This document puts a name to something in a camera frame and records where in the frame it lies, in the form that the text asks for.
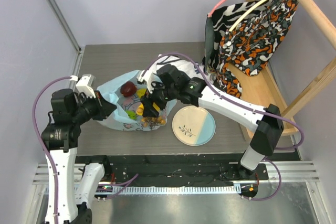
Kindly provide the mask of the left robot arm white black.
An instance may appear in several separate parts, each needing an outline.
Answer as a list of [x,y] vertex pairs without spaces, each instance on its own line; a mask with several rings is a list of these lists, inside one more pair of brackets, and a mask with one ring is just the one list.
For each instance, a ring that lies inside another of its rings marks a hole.
[[51,97],[49,123],[41,134],[47,150],[48,210],[45,223],[92,223],[91,205],[99,183],[112,175],[105,155],[90,156],[75,186],[75,161],[81,125],[103,121],[116,110],[99,91],[92,98],[71,89],[56,91]]

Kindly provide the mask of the yellow fake banana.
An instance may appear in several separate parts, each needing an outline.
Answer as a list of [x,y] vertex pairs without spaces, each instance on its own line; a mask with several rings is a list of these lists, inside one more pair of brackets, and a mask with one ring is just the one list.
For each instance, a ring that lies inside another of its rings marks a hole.
[[[143,105],[141,103],[141,98],[142,97],[147,97],[147,98],[151,98],[150,93],[147,89],[138,89],[137,93],[136,93],[140,99],[140,105],[138,106],[138,108],[136,109],[136,113],[137,115],[141,115],[142,116],[142,112],[143,112]],[[156,103],[154,102],[154,107],[160,112],[160,108],[156,105]]]

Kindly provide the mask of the light blue plastic bag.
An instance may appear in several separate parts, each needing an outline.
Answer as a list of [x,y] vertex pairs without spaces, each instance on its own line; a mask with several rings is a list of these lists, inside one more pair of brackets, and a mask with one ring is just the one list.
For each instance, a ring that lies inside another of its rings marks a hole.
[[137,120],[135,121],[130,119],[125,112],[126,110],[136,112],[136,109],[140,105],[140,99],[137,93],[130,97],[124,97],[120,93],[121,86],[128,81],[133,82],[137,90],[146,89],[146,85],[138,84],[136,82],[138,73],[138,70],[127,72],[98,86],[98,90],[103,98],[117,106],[117,109],[107,119],[99,122],[101,125],[119,131],[152,131],[141,125],[140,121],[142,116],[138,115]]

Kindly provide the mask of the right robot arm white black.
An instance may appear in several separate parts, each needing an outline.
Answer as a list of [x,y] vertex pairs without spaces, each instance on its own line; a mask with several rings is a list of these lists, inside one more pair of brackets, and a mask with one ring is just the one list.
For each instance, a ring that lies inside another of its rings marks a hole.
[[224,115],[253,132],[253,138],[237,166],[242,179],[250,179],[258,164],[271,156],[284,130],[279,108],[273,104],[263,107],[248,103],[217,89],[205,77],[197,77],[172,64],[152,66],[137,76],[139,84],[146,84],[141,98],[142,115],[156,118],[167,103],[179,100]]

